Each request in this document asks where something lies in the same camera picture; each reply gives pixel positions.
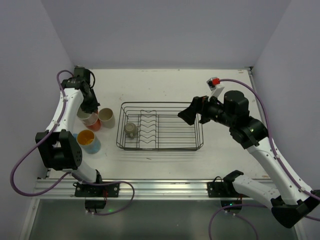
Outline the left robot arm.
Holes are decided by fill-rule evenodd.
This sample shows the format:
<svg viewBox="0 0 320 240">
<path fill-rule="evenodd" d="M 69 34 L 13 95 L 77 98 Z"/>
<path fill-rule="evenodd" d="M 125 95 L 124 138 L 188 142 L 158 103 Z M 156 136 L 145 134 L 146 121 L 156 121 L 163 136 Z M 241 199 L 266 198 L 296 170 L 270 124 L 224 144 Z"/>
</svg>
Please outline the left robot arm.
<svg viewBox="0 0 320 240">
<path fill-rule="evenodd" d="M 91 84 L 92 71 L 76 66 L 70 78 L 58 81 L 59 102 L 54 116 L 43 132 L 38 132 L 35 142 L 46 168 L 70 172 L 82 182 L 96 184 L 99 172 L 83 160 L 83 153 L 72 130 L 78 110 L 88 114 L 98 112 L 96 94 Z"/>
</svg>

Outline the orange mug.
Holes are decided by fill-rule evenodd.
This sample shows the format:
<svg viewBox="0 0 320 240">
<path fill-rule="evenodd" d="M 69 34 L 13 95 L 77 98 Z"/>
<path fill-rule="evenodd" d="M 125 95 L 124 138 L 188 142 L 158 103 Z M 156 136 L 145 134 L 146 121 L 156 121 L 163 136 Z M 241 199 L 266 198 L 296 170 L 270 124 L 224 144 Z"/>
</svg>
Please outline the orange mug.
<svg viewBox="0 0 320 240">
<path fill-rule="evenodd" d="M 86 124 L 85 126 L 87 129 L 89 129 L 93 132 L 97 132 L 101 128 L 101 122 L 100 122 L 99 118 L 97 118 L 93 124 Z"/>
</svg>

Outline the blue butterfly mug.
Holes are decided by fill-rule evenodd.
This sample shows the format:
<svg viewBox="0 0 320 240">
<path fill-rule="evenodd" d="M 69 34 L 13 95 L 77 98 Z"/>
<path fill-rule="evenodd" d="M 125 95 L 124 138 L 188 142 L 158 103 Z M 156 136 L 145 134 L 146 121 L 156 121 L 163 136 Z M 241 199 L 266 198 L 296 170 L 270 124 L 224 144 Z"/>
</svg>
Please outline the blue butterfly mug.
<svg viewBox="0 0 320 240">
<path fill-rule="evenodd" d="M 89 129 L 82 130 L 79 133 L 74 133 L 73 137 L 87 154 L 96 154 L 101 149 L 100 140 L 96 134 Z"/>
</svg>

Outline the pink faceted mug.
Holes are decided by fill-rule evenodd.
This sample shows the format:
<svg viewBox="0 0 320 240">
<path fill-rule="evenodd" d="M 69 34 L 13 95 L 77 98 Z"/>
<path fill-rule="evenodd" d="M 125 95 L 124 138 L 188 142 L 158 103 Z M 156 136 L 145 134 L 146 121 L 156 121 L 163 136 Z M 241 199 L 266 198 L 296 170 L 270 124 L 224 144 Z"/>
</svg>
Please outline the pink faceted mug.
<svg viewBox="0 0 320 240">
<path fill-rule="evenodd" d="M 98 119 L 98 115 L 95 112 L 87 113 L 81 108 L 78 109 L 76 116 L 84 125 L 87 126 L 93 125 Z"/>
</svg>

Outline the beige tumbler cup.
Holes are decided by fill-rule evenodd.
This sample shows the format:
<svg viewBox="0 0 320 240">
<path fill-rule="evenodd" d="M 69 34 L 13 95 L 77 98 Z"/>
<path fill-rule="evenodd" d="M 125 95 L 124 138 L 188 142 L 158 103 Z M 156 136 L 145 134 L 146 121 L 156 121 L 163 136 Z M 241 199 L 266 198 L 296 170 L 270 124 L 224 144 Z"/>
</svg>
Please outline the beige tumbler cup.
<svg viewBox="0 0 320 240">
<path fill-rule="evenodd" d="M 102 108 L 98 112 L 98 119 L 105 128 L 112 129 L 115 126 L 115 115 L 110 108 Z"/>
</svg>

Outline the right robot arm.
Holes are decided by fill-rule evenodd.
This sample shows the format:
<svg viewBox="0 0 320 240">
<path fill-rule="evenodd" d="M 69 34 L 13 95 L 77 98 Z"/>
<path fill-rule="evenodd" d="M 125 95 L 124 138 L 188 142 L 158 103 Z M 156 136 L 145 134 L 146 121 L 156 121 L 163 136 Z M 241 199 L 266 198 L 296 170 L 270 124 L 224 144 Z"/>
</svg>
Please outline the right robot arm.
<svg viewBox="0 0 320 240">
<path fill-rule="evenodd" d="M 188 125 L 214 121 L 229 128 L 233 140 L 247 150 L 263 167 L 275 184 L 268 187 L 234 170 L 223 178 L 228 192 L 250 197 L 271 210 L 274 218 L 285 228 L 292 228 L 319 204 L 319 190 L 313 190 L 289 167 L 279 161 L 279 151 L 272 152 L 268 130 L 258 119 L 250 116 L 249 100 L 237 90 L 224 94 L 223 102 L 216 97 L 196 96 L 189 107 L 178 113 Z"/>
</svg>

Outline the small olive green mug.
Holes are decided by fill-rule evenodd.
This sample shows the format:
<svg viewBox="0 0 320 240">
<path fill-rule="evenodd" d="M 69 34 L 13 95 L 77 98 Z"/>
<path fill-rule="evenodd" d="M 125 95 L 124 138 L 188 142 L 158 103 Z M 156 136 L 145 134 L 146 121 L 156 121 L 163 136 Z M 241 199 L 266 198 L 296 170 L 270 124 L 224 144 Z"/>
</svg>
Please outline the small olive green mug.
<svg viewBox="0 0 320 240">
<path fill-rule="evenodd" d="M 133 122 L 128 122 L 124 126 L 124 131 L 125 131 L 125 134 L 129 138 L 134 138 L 138 133 L 138 128 L 137 128 L 136 124 L 134 124 Z"/>
</svg>

